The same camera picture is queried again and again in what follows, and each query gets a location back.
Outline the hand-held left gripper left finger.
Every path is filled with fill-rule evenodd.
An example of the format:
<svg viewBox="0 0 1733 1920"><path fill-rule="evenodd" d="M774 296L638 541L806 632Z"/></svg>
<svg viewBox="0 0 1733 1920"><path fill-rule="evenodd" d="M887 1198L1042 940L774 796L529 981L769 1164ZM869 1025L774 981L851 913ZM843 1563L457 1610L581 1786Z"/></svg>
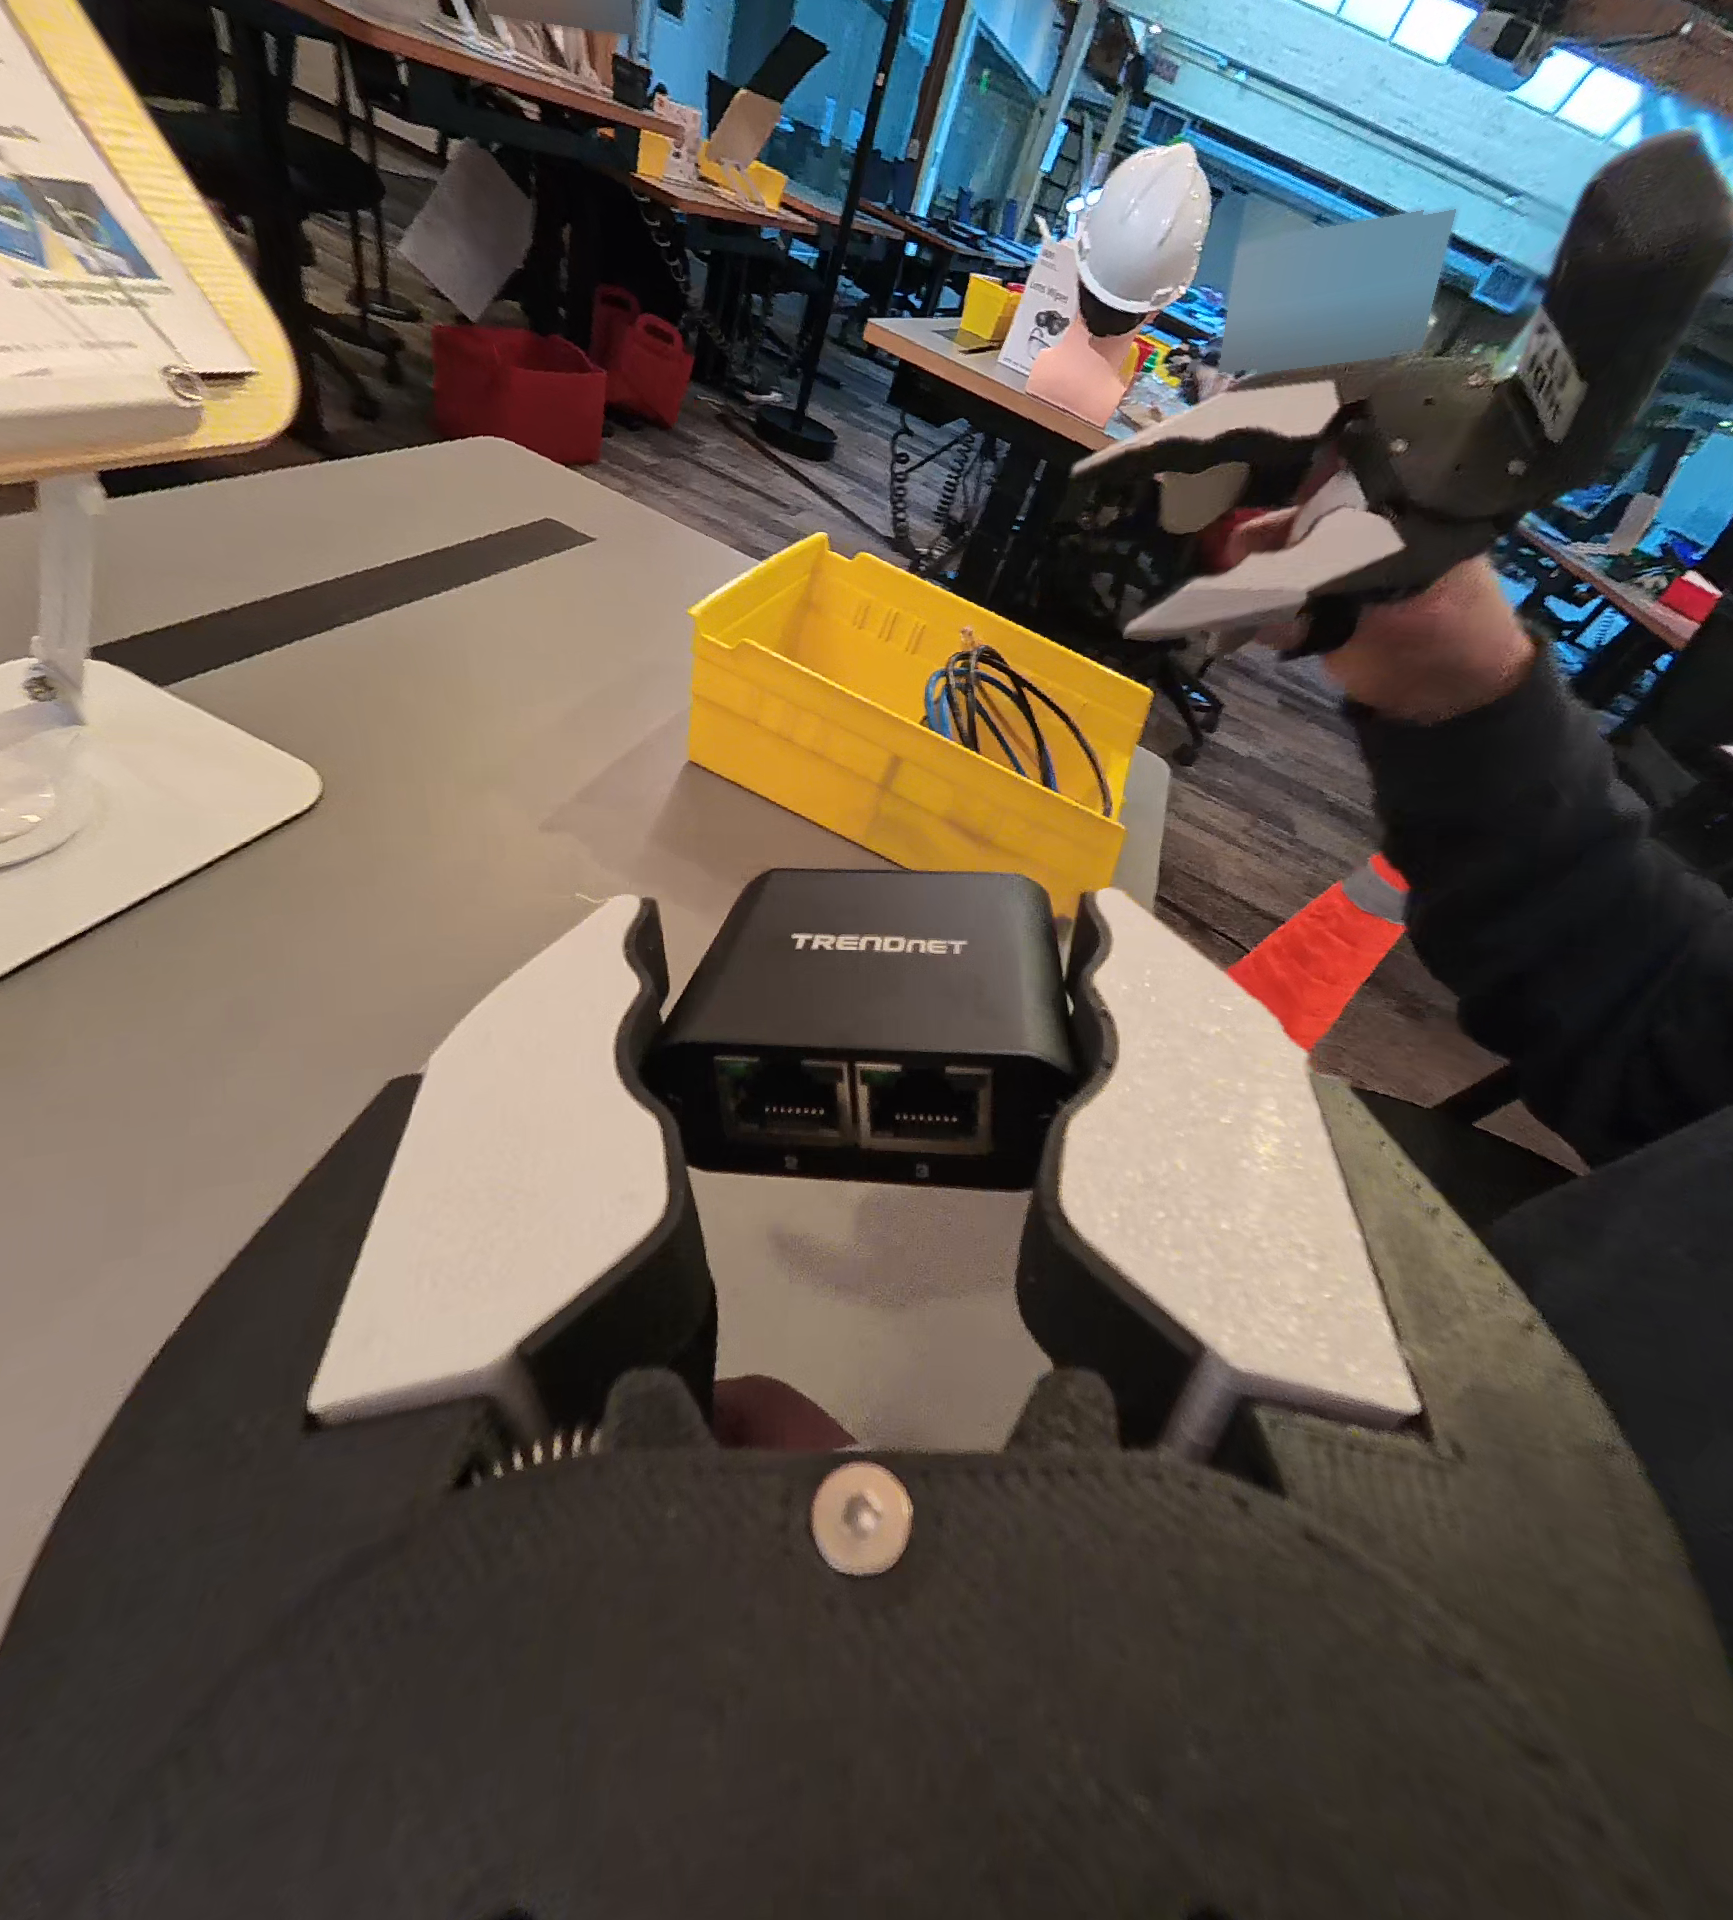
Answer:
<svg viewBox="0 0 1733 1920"><path fill-rule="evenodd" d="M315 1424L482 1399L512 1439L560 1449L638 1367L708 1407L708 1249L643 1080L665 995L661 911L615 897L432 1053L307 1392Z"/></svg>

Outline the black ethernet splitter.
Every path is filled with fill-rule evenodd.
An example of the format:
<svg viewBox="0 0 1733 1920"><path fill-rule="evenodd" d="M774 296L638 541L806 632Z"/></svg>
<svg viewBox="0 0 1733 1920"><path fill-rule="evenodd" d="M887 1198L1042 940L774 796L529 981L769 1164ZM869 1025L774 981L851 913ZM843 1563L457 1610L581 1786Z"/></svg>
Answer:
<svg viewBox="0 0 1733 1920"><path fill-rule="evenodd" d="M1081 1077L1052 901L1021 876L763 870L643 1077L693 1169L1031 1188Z"/></svg>

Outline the yellow plastic bin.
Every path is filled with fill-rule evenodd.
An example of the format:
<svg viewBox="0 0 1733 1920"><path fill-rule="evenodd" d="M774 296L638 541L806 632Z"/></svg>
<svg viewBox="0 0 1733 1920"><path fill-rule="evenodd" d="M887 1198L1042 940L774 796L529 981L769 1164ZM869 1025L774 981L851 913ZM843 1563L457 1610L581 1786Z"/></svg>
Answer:
<svg viewBox="0 0 1733 1920"><path fill-rule="evenodd" d="M1148 692L828 534L691 611L688 759L911 870L1107 887Z"/></svg>

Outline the person's right forearm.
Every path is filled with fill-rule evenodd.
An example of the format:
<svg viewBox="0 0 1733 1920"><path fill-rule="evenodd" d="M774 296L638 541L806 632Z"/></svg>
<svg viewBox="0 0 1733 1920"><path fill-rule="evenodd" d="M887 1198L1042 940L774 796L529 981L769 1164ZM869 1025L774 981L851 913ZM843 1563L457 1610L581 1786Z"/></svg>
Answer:
<svg viewBox="0 0 1733 1920"><path fill-rule="evenodd" d="M1651 832L1552 669L1433 727L1346 715L1409 940L1527 1115L1592 1166L1733 1127L1733 897Z"/></svg>

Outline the person's right hand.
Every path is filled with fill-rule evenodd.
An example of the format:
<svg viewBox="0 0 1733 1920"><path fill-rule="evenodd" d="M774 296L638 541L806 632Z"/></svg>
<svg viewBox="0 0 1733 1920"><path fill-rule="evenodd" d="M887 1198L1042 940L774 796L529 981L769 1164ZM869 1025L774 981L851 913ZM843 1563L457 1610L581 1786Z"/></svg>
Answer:
<svg viewBox="0 0 1733 1920"><path fill-rule="evenodd" d="M1372 715L1442 727L1522 686L1537 664L1486 556L1427 590L1364 609L1356 635L1328 654L1338 692Z"/></svg>

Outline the pink mannequin head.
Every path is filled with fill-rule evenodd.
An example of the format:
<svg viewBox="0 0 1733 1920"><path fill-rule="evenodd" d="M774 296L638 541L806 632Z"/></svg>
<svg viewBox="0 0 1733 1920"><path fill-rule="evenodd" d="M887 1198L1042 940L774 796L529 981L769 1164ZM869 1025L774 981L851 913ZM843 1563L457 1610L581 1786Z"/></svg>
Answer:
<svg viewBox="0 0 1733 1920"><path fill-rule="evenodd" d="M1122 309L1077 286L1077 319L1042 350L1025 389L1077 419L1106 428L1141 367L1141 326L1153 309Z"/></svg>

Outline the wooden table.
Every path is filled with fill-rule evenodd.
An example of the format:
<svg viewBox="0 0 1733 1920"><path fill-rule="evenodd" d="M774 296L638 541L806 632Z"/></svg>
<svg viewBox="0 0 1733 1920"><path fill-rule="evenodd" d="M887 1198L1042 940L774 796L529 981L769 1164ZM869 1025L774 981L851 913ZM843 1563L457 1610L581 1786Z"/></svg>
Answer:
<svg viewBox="0 0 1733 1920"><path fill-rule="evenodd" d="M1510 541L1537 556L1533 562L1533 590L1519 609L1522 628L1543 642L1555 666L1562 666L1567 647L1583 654L1583 632L1598 613L1620 613L1620 635L1603 640L1580 666L1569 672L1572 694L1586 709L1608 709L1631 696L1670 656L1681 656L1696 640L1699 622L1665 609L1655 593L1645 593L1635 582L1611 576L1595 556L1572 541L1555 541L1533 516L1526 516ZM1548 611L1548 596L1562 585L1586 593L1580 618L1562 628Z"/></svg>
<svg viewBox="0 0 1733 1920"><path fill-rule="evenodd" d="M950 571L956 590L993 611L1021 611L1031 567L1070 487L1070 468L1136 428L1081 419L1027 393L996 350L960 342L956 319L871 319L865 342L895 360L894 406L933 428L970 428L996 468Z"/></svg>

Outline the white hard hat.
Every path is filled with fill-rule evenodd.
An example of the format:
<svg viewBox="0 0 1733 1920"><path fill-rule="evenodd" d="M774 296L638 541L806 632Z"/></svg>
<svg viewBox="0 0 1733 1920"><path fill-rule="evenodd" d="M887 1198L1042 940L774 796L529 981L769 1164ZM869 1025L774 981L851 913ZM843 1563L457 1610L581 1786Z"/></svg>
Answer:
<svg viewBox="0 0 1733 1920"><path fill-rule="evenodd" d="M1125 156L1077 216L1081 296L1100 312L1153 317L1190 293L1213 186L1185 139Z"/></svg>

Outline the white product box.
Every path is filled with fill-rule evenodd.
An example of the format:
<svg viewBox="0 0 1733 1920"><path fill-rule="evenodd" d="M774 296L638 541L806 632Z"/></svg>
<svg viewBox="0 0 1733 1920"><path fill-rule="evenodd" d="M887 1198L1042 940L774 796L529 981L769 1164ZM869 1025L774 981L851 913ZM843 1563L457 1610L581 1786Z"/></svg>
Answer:
<svg viewBox="0 0 1733 1920"><path fill-rule="evenodd" d="M1004 372L1019 372L1021 379L1031 374L1042 350L1070 328L1077 312L1077 282L1070 274L1027 276L1012 312L996 363Z"/></svg>

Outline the orange traffic cone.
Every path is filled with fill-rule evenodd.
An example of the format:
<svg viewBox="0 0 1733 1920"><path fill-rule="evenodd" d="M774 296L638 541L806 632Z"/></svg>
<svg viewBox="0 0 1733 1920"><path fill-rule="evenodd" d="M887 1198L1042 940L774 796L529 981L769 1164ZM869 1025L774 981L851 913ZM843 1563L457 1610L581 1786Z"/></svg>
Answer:
<svg viewBox="0 0 1733 1920"><path fill-rule="evenodd" d="M1314 1053L1401 943L1407 881L1376 849L1229 964L1236 988Z"/></svg>

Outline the red fabric bag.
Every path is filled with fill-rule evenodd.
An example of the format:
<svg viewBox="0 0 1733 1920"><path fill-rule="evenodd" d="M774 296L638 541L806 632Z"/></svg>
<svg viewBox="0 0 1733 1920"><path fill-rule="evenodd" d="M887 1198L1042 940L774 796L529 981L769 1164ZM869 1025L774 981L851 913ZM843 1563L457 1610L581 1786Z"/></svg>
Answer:
<svg viewBox="0 0 1733 1920"><path fill-rule="evenodd" d="M627 287L602 282L589 302L589 357L605 372L612 418L678 428L693 372L682 326L647 312Z"/></svg>
<svg viewBox="0 0 1733 1920"><path fill-rule="evenodd" d="M567 337L529 326L432 328L432 425L442 438L514 440L567 468L602 458L608 372Z"/></svg>

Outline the black tape strip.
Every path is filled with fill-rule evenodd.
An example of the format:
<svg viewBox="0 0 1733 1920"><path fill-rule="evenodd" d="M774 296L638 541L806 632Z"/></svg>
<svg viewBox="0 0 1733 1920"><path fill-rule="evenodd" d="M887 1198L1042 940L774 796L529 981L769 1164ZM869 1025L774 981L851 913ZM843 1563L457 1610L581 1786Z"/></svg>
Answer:
<svg viewBox="0 0 1733 1920"><path fill-rule="evenodd" d="M144 635L123 635L98 647L90 661L123 666L146 685L170 686L583 544L589 544L589 534L555 516L537 516L323 582L266 593L238 609L170 622Z"/></svg>

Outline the white paper sheet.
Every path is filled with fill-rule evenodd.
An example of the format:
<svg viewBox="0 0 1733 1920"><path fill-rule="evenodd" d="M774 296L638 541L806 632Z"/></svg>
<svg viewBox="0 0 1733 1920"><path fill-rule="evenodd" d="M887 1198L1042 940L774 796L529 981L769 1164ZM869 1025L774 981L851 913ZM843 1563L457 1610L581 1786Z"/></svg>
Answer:
<svg viewBox="0 0 1733 1920"><path fill-rule="evenodd" d="M395 254L465 319L502 297L530 250L530 193L501 159L462 139L398 235Z"/></svg>

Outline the long wooden workbench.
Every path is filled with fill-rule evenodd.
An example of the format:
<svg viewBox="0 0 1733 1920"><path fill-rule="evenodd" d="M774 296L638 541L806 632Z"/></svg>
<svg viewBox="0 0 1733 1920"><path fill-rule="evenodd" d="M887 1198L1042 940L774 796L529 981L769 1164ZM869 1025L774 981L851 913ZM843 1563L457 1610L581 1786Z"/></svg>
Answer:
<svg viewBox="0 0 1733 1920"><path fill-rule="evenodd" d="M661 116L623 107L560 66L529 66L485 43L448 33L434 18L375 2L219 2L237 26L331 39L364 121L387 116L434 132L445 162L456 142L489 148L530 193L534 232L501 302L542 337L589 346L602 282L627 286L647 312L693 341L693 382L741 393L752 350L749 265L785 259L783 241L813 225L699 172L643 172L652 142L684 148Z"/></svg>

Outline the instruction board on white stand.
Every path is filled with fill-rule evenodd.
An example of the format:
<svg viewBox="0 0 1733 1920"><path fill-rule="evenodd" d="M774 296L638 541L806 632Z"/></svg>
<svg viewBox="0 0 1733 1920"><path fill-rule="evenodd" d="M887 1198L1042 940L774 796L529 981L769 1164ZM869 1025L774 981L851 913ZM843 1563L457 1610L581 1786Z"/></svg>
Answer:
<svg viewBox="0 0 1733 1920"><path fill-rule="evenodd" d="M90 656L108 468L271 443L286 326L80 2L0 2L0 487L39 600L0 642L0 980L309 812L307 759Z"/></svg>

